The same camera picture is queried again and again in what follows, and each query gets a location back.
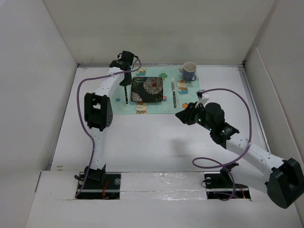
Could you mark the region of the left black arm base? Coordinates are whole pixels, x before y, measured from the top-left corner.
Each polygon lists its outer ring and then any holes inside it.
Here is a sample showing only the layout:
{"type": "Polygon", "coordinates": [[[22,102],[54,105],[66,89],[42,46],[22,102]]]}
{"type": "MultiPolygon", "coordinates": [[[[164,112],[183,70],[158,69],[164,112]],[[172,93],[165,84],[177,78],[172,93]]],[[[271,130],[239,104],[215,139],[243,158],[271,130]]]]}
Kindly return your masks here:
{"type": "Polygon", "coordinates": [[[119,200],[121,173],[107,173],[103,182],[97,183],[87,179],[83,189],[80,191],[85,174],[80,173],[80,176],[75,175],[77,180],[76,199],[80,200],[119,200]]]}

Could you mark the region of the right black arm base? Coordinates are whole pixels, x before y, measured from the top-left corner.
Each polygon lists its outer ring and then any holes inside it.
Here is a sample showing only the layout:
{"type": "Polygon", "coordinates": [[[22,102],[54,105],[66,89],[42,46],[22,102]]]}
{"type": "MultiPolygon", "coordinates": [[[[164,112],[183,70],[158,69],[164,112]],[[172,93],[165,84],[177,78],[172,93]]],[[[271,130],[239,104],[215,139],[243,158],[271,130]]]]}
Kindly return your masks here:
{"type": "MultiPolygon", "coordinates": [[[[233,182],[228,174],[205,172],[201,186],[206,189],[207,199],[227,200],[233,191],[233,182]]],[[[235,191],[231,199],[251,199],[246,185],[235,183],[235,191]]]]}

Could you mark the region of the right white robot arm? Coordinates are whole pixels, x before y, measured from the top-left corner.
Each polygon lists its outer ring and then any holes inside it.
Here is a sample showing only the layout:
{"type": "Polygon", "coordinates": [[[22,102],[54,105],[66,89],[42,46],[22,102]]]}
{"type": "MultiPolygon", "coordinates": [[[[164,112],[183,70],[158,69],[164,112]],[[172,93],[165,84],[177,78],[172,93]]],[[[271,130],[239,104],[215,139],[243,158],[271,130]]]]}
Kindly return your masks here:
{"type": "Polygon", "coordinates": [[[217,103],[206,106],[189,103],[176,117],[187,125],[199,124],[210,132],[212,140],[224,149],[241,156],[258,173],[245,172],[236,162],[231,171],[220,174],[219,181],[231,187],[237,179],[241,183],[265,194],[279,207],[286,209],[304,193],[304,174],[299,162],[293,158],[285,160],[250,143],[238,129],[226,123],[225,113],[217,103]]]}

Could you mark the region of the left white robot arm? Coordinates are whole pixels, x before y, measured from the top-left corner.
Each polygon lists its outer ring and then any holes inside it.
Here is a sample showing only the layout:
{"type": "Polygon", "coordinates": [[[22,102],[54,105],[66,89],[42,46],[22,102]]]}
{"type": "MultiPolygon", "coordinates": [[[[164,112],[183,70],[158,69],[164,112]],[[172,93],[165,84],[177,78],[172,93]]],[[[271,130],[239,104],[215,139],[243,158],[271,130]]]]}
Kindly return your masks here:
{"type": "Polygon", "coordinates": [[[129,51],[123,51],[117,60],[109,66],[110,76],[103,79],[100,86],[92,93],[84,97],[84,118],[89,132],[94,140],[94,153],[88,167],[85,169],[90,184],[95,188],[101,188],[106,182],[104,143],[105,130],[113,120],[113,110],[110,97],[116,87],[129,85],[132,80],[131,66],[135,55],[129,51]]]}

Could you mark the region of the knife with patterned handle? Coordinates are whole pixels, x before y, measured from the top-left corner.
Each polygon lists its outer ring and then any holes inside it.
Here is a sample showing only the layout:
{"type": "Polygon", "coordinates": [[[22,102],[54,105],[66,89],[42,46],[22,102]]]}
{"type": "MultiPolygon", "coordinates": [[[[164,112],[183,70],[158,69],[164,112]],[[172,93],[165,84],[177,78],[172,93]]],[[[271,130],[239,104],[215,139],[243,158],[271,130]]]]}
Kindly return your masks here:
{"type": "Polygon", "coordinates": [[[174,78],[172,78],[172,80],[171,80],[171,90],[172,90],[172,96],[173,96],[173,105],[174,105],[174,108],[177,108],[174,78]]]}

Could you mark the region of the black floral square plate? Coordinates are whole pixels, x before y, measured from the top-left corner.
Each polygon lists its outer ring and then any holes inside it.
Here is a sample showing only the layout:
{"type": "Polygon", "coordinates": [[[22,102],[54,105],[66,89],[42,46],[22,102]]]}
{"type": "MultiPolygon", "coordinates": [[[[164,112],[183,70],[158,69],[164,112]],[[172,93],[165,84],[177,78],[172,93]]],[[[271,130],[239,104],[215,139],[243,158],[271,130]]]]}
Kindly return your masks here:
{"type": "Polygon", "coordinates": [[[163,101],[163,80],[160,77],[134,77],[131,83],[131,101],[159,103],[163,101]]]}

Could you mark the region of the fork with dark handle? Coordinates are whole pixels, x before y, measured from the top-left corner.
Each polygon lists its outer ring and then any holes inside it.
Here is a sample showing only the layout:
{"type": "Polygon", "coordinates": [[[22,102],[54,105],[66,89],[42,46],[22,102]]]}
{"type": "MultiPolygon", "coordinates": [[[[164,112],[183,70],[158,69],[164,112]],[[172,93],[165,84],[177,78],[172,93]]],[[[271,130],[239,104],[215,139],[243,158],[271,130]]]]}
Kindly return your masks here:
{"type": "Polygon", "coordinates": [[[124,86],[124,95],[125,95],[125,103],[126,103],[126,104],[129,104],[129,102],[128,102],[127,86],[124,86]]]}

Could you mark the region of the purple mug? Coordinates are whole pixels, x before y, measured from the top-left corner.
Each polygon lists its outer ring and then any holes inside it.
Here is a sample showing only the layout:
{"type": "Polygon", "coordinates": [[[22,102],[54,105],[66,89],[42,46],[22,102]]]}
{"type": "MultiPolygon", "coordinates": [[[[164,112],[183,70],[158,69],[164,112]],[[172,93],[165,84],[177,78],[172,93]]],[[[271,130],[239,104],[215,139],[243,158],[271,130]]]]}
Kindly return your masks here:
{"type": "Polygon", "coordinates": [[[196,76],[197,65],[193,62],[186,62],[183,65],[182,78],[185,81],[195,81],[197,80],[196,76]]]}

